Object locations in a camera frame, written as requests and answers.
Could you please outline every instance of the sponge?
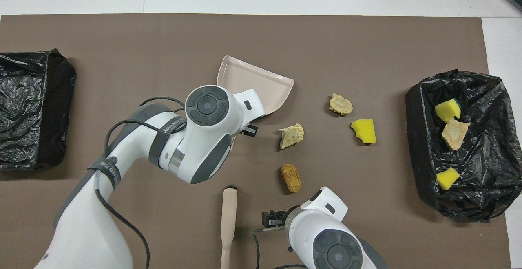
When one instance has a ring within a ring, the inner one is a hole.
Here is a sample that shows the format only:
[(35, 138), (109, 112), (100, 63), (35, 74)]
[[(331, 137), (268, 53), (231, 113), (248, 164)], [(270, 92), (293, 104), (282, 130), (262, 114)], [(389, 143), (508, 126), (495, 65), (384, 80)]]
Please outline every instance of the sponge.
[(365, 144), (377, 143), (375, 130), (373, 129), (373, 119), (358, 119), (352, 122), (351, 127), (356, 132), (356, 137), (360, 138)]
[(438, 185), (443, 190), (449, 190), (451, 185), (459, 178), (460, 175), (453, 169), (453, 167), (449, 167), (448, 170), (439, 172), (437, 174)]
[(435, 106), (435, 113), (444, 122), (448, 122), (454, 117), (460, 118), (460, 105), (457, 100), (451, 99)]

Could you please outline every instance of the black trash bag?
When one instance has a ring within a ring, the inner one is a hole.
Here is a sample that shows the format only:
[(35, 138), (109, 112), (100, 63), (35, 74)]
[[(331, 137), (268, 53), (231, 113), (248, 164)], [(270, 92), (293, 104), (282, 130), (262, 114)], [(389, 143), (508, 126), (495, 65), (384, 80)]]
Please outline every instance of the black trash bag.
[[(442, 138), (446, 123), (435, 106), (457, 99), (458, 121), (469, 122), (459, 150)], [(522, 152), (509, 95), (496, 76), (453, 70), (429, 77), (406, 94), (411, 164), (421, 200), (446, 217), (489, 221), (522, 190)], [(449, 190), (436, 174), (453, 167), (460, 178)]]
[(58, 50), (0, 53), (0, 170), (59, 164), (76, 73)]

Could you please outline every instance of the dustpan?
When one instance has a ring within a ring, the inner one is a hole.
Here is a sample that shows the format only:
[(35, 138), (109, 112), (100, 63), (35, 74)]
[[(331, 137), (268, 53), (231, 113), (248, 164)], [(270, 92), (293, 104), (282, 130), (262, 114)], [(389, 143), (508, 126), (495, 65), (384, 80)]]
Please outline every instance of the dustpan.
[(294, 80), (264, 70), (231, 56), (225, 56), (218, 72), (217, 85), (233, 94), (254, 89), (268, 115), (281, 107), (292, 90)]

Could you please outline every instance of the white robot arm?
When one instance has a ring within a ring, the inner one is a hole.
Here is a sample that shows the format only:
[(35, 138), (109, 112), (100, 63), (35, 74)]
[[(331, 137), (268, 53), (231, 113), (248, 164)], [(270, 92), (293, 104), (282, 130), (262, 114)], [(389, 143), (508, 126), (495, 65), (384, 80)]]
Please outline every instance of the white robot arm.
[(341, 221), (348, 211), (333, 191), (322, 187), (301, 206), (263, 212), (268, 229), (285, 226), (290, 247), (309, 269), (388, 269), (386, 262)]
[(250, 121), (265, 110), (254, 90), (231, 94), (208, 85), (186, 100), (187, 119), (163, 104), (140, 106), (119, 135), (88, 169), (55, 220), (51, 245), (36, 269), (132, 269), (131, 252), (107, 209), (97, 198), (110, 194), (137, 158), (195, 184), (212, 177), (227, 157), (231, 138), (254, 136)]

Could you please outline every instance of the brown paper surface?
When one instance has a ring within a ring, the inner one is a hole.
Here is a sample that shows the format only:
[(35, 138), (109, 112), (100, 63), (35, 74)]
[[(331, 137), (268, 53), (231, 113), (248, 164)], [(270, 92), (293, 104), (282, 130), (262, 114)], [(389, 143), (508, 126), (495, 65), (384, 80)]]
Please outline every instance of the brown paper surface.
[[(78, 79), (65, 161), (47, 171), (0, 174), (0, 268), (32, 268), (53, 236), (54, 215), (103, 150), (108, 129), (143, 100), (185, 100), (216, 83), (223, 56), (295, 80), (286, 103), (240, 136), (220, 171), (189, 185), (140, 159), (110, 204), (137, 226), (151, 249), (150, 267), (218, 268), (225, 186), (238, 187), (232, 268), (254, 268), (250, 235), (261, 212), (300, 205), (328, 186), (349, 207), (344, 224), (391, 268), (509, 267), (504, 217), (490, 224), (442, 217), (419, 199), (406, 136), (406, 91), (421, 79), (458, 68), (488, 72), (477, 18), (35, 15), (2, 16), (0, 52), (58, 48)], [(332, 92), (354, 105), (328, 110)], [(364, 146), (349, 128), (373, 119), (377, 143)], [(300, 123), (304, 140), (279, 150), (280, 128)], [(295, 165), (302, 189), (289, 194), (280, 174)], [(138, 236), (117, 221), (145, 266)], [(283, 232), (259, 235), (261, 269), (300, 263)]]

